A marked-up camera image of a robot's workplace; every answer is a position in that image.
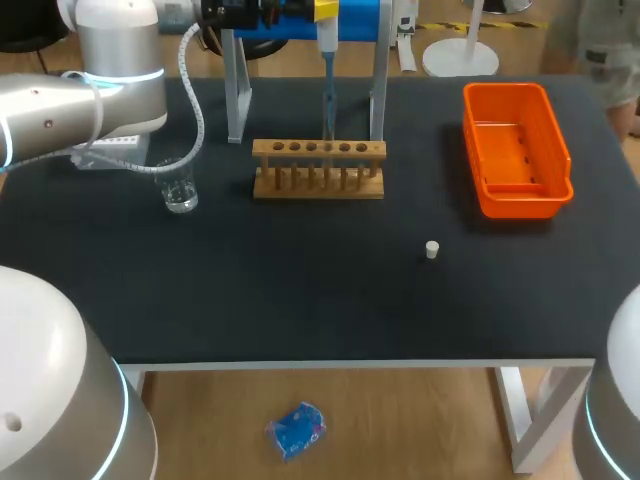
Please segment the white cable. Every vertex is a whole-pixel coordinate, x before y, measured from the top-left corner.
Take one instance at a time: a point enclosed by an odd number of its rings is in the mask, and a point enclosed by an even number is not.
[[[204,143],[204,134],[205,134],[205,124],[204,124],[204,115],[202,114],[202,109],[200,108],[200,104],[198,103],[198,97],[196,97],[196,93],[193,91],[193,87],[191,86],[191,81],[189,80],[189,72],[187,71],[187,46],[191,39],[198,33],[200,30],[200,25],[197,23],[193,24],[187,33],[184,34],[182,40],[180,42],[180,47],[178,49],[178,69],[180,70],[180,77],[182,78],[182,83],[184,85],[184,89],[187,92],[187,96],[189,97],[189,101],[191,102],[191,106],[193,107],[193,113],[196,116],[196,123],[198,128],[198,134],[196,136],[196,141],[191,147],[191,150],[187,155],[185,155],[182,159],[178,160],[171,165],[166,165],[163,167],[145,167],[143,165],[136,165],[134,163],[125,162],[124,160],[118,160],[116,158],[110,158],[106,155],[99,154],[97,152],[88,151],[87,155],[90,155],[99,160],[104,160],[105,162],[109,162],[113,165],[118,165],[120,167],[124,167],[128,170],[133,170],[138,173],[148,173],[152,175],[157,175],[159,173],[167,173],[173,170],[178,170],[189,162],[191,162],[202,149],[202,144]]]
[[[9,122],[4,115],[0,115],[0,127],[2,127],[2,131],[4,132],[4,143],[7,152],[7,158],[4,161],[3,168],[7,168],[11,164],[11,160],[13,160],[13,139],[11,138],[11,130],[9,130]]]
[[[189,97],[189,101],[191,102],[191,106],[193,107],[193,112],[196,116],[196,123],[198,128],[198,133],[196,135],[195,143],[193,144],[193,147],[191,147],[191,150],[189,151],[189,153],[187,153],[187,155],[185,155],[182,159],[178,160],[177,162],[172,163],[171,165],[163,166],[163,167],[145,167],[143,165],[136,165],[135,163],[130,163],[124,160],[111,158],[106,155],[99,154],[97,152],[92,152],[91,150],[87,150],[85,153],[86,155],[90,155],[99,160],[103,160],[105,162],[111,163],[113,165],[117,165],[119,167],[126,168],[128,170],[132,170],[134,172],[147,173],[151,175],[157,175],[161,173],[171,172],[173,170],[178,170],[184,167],[185,165],[187,165],[198,155],[204,143],[204,135],[205,135],[204,115],[202,114],[202,109],[200,108],[200,104],[198,103],[198,98],[196,97],[196,93],[193,90],[193,87],[191,86],[191,81],[189,80],[189,72],[187,71],[186,57],[187,57],[187,46],[189,45],[189,42],[196,35],[196,33],[198,33],[199,30],[200,30],[200,26],[197,23],[193,24],[191,28],[187,30],[187,33],[185,33],[184,36],[182,37],[182,40],[180,42],[180,47],[178,49],[178,69],[180,70],[180,77],[182,78],[182,83],[187,92],[187,96]],[[92,88],[95,87],[95,84],[93,84],[92,80],[90,80],[90,85],[92,85]],[[30,163],[34,163],[39,160],[44,160],[47,158],[59,157],[64,155],[71,155],[72,153],[73,151],[68,149],[60,150],[58,152],[48,153],[46,155],[41,155],[39,157],[30,158],[29,160],[24,160],[20,163],[10,165],[6,168],[0,168],[0,173],[9,172],[11,170],[15,170],[16,168],[26,166]]]
[[[102,96],[100,95],[100,91],[93,81],[93,78],[91,78],[91,75],[84,72],[70,71],[63,73],[62,78],[69,78],[71,75],[78,75],[87,81],[87,83],[91,87],[91,90],[93,90],[93,96],[96,103],[96,111],[93,119],[93,133],[91,134],[89,141],[84,144],[84,147],[82,147],[81,154],[84,154],[100,137],[100,132],[102,132],[102,125],[104,124],[104,105],[102,104]]]

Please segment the orange plastic basket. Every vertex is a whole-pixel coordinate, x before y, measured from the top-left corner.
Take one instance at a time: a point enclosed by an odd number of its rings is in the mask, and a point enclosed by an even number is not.
[[[464,138],[482,212],[490,218],[551,218],[573,198],[571,158],[535,83],[470,83]]]

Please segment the black table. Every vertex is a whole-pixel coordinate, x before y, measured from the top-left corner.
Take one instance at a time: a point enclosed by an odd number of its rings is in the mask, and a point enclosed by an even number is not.
[[[194,82],[208,129],[194,212],[165,211],[149,177],[35,165],[5,187],[0,264],[58,287],[141,369],[589,365],[640,283],[640,195],[586,82],[536,80],[573,158],[575,198],[552,221],[482,217],[464,79],[390,80],[386,198],[308,203],[252,199],[251,142],[319,138],[322,80],[254,81],[240,146],[226,144],[222,81],[206,80]],[[366,139],[368,88],[338,84],[337,138]],[[156,162],[195,136],[178,81],[168,98]],[[567,401],[588,369],[575,372]]]

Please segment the wooden floor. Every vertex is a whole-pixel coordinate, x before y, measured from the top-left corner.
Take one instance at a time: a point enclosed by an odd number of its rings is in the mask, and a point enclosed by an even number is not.
[[[525,13],[484,20],[548,22],[555,3],[534,0]],[[422,0],[419,23],[466,22],[469,15],[458,0]],[[480,40],[498,53],[500,73],[526,75],[538,73],[545,34],[544,29],[483,29]],[[427,45],[460,35],[418,31],[413,41],[418,65]],[[171,75],[177,74],[178,42],[163,40]],[[74,38],[43,55],[51,70],[82,68]],[[341,44],[336,73],[369,75],[372,59],[370,45]],[[188,64],[193,76],[223,74],[221,60],[195,43]],[[0,73],[39,71],[35,55],[0,55]],[[315,44],[290,42],[279,53],[251,62],[249,71],[252,76],[317,76],[323,74],[323,64]],[[395,53],[390,74],[401,74]],[[630,140],[625,151],[640,174],[640,143]],[[544,370],[525,374],[533,395]],[[159,480],[515,478],[495,378],[488,370],[163,373],[151,380],[145,400],[157,426]],[[303,400],[324,412],[327,435],[285,465],[264,428]],[[532,478],[576,478],[568,439]]]

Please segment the blue plastic bag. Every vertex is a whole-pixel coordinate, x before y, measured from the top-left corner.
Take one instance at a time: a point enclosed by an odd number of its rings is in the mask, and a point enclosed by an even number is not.
[[[304,452],[324,435],[327,426],[320,410],[302,402],[298,408],[277,422],[267,426],[267,434],[287,461]]]

